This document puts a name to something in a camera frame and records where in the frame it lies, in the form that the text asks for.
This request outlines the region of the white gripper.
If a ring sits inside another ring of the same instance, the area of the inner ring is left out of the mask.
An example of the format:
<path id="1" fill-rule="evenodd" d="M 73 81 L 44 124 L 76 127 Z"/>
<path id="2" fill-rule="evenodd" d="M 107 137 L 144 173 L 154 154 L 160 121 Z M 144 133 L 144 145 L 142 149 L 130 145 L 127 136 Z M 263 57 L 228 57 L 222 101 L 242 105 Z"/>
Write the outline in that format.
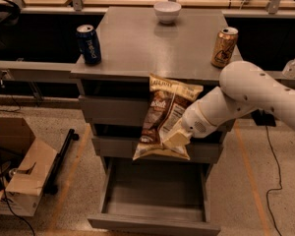
<path id="1" fill-rule="evenodd" d="M 197 103 L 190 105 L 168 134 L 163 144 L 168 148 L 177 148 L 187 145 L 190 138 L 205 138 L 216 130 L 211 125 Z"/>

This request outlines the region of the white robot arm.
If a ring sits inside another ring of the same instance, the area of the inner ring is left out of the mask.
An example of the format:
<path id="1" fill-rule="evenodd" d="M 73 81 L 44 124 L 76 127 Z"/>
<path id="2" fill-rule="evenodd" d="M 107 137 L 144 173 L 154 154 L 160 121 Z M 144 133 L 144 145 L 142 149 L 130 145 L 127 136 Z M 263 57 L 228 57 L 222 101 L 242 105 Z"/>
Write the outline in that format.
<path id="1" fill-rule="evenodd" d="M 232 119 L 262 109 L 295 131 L 295 89 L 247 61 L 234 61 L 219 75 L 219 86 L 192 103 L 163 138 L 168 148 L 204 138 Z"/>

